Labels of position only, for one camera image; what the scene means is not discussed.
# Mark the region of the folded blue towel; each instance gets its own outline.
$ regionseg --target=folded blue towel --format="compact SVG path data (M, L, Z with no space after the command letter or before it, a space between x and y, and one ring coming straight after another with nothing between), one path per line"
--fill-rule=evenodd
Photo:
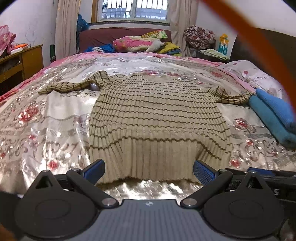
M296 135L285 128L271 108L255 95L250 97L249 105L279 143L287 149L296 148Z
M256 89L256 94L274 111L286 129L296 134L296 120L292 106L284 100L274 97L259 88Z

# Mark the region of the wooden cabinet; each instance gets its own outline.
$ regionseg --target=wooden cabinet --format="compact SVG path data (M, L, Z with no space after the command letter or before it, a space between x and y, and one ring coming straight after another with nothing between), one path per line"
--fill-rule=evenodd
M0 95L43 69L42 45L0 59Z

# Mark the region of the orange item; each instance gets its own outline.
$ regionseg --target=orange item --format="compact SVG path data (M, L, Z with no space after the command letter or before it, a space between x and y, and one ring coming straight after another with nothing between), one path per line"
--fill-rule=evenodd
M254 53L257 54L258 59L273 73L273 77L284 86L291 104L296 110L295 78L272 44L258 29L252 27L239 13L222 0L203 1L225 19L238 32L238 35L249 44Z
M18 49L18 48L26 49L26 48L28 48L28 44L17 44L17 45L15 45L14 49Z
M229 40L227 34L222 34L220 37L218 52L227 55L228 43Z

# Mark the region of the green folded cloth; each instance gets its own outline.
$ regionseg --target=green folded cloth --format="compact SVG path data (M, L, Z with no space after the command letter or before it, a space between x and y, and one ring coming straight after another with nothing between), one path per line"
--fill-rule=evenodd
M205 54L207 56L219 58L219 59L222 59L222 60L228 60L229 59L226 55L224 55L224 54L222 54L222 53L220 53L220 52L218 52L218 51L216 51L214 49L203 49L203 50L201 50L201 53L203 53L203 54Z

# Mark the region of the pink cloth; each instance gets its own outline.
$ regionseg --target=pink cloth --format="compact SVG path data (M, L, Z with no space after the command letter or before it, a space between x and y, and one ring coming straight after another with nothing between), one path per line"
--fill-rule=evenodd
M121 39L116 39L113 42L113 46L116 49L117 52L121 53L127 53L127 52L139 52L139 51L145 51L148 49L153 41L145 41L144 39L138 37L130 37L125 36Z
M12 42L14 41L15 37L16 34L13 34L9 31L8 25L0 26L0 55L3 54L6 48L8 54L10 54L14 46Z
M200 59L200 58L191 58L191 57L179 57L179 56L170 56L167 54L158 54L158 53L144 53L144 52L139 52L139 53L100 53L100 52L88 52L88 53L80 53L80 54L75 54L69 57L66 57L64 59L60 59L60 60L56 60L55 62L53 62L50 66L48 66L47 68L44 68L42 70L40 70L37 74L33 75L31 78L21 82L20 84L18 84L16 87L14 87L13 89L11 89L10 91L8 91L7 93L3 94L0 96L0 106L2 106L5 102L6 99L14 94L16 94L17 92L19 92L22 88L24 88L25 86L27 86L28 84L30 84L32 81L36 80L37 78L39 78L40 76L43 75L44 71L58 66L60 64L66 64L66 63L71 63L73 61L77 61L77 60L81 60L81 59L85 59L85 58L95 58L98 55L101 57L109 57L109 56L119 56L119 57L124 57L126 55L139 55L139 54L143 54L143 55L149 55L149 56L154 56L157 58L173 58L173 59L180 59L180 60L190 60L190 61L194 61L200 64L206 64L209 66L214 66L214 67L218 67L220 65L222 65L223 63L221 62L211 62L205 59ZM245 89L255 92L255 89L252 88L248 83L242 81L239 77L237 77L234 73L231 73L229 71L226 71L224 69L220 69L223 72L229 74L230 76L232 76L242 87L244 87Z

